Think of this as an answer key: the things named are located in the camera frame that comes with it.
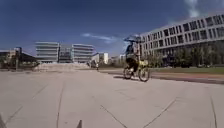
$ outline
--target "person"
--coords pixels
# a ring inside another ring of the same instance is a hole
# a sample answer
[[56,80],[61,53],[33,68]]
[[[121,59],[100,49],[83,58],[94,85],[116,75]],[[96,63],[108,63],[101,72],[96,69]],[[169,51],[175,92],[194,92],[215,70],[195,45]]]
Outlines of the person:
[[98,64],[98,62],[96,63],[96,70],[97,71],[99,70],[99,64]]
[[129,65],[129,69],[134,68],[132,72],[132,75],[134,75],[138,70],[138,61],[133,42],[131,42],[126,49],[126,63]]

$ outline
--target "pavement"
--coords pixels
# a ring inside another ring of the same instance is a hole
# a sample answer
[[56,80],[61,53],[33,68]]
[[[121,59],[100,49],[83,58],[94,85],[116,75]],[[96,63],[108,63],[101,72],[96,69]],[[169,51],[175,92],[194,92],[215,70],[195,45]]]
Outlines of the pavement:
[[[123,69],[100,70],[100,72],[108,73],[111,75],[123,75]],[[151,77],[154,79],[164,79],[164,80],[224,84],[224,75],[215,75],[215,74],[161,73],[152,71]]]
[[96,71],[0,72],[7,128],[223,128],[224,86]]

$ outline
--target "grass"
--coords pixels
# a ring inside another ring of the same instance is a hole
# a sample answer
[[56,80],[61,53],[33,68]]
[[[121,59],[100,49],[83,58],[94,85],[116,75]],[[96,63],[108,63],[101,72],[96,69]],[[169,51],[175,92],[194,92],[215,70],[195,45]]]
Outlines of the grass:
[[223,74],[224,67],[214,68],[164,68],[158,69],[157,72],[162,73],[198,73],[198,74]]

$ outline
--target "pants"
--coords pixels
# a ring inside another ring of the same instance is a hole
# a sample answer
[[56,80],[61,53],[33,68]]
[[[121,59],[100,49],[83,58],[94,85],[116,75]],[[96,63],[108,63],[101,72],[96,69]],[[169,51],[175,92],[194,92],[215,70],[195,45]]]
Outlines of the pants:
[[127,58],[126,59],[127,64],[129,65],[129,68],[134,68],[134,72],[138,70],[138,63],[135,59]]

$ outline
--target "bicycle wheel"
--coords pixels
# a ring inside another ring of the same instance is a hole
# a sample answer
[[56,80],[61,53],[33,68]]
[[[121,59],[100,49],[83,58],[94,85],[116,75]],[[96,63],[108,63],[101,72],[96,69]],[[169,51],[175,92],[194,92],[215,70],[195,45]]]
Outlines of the bicycle wheel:
[[138,71],[138,77],[142,82],[147,82],[150,78],[150,70],[145,67]]
[[123,75],[125,79],[131,79],[132,74],[128,67],[124,68]]

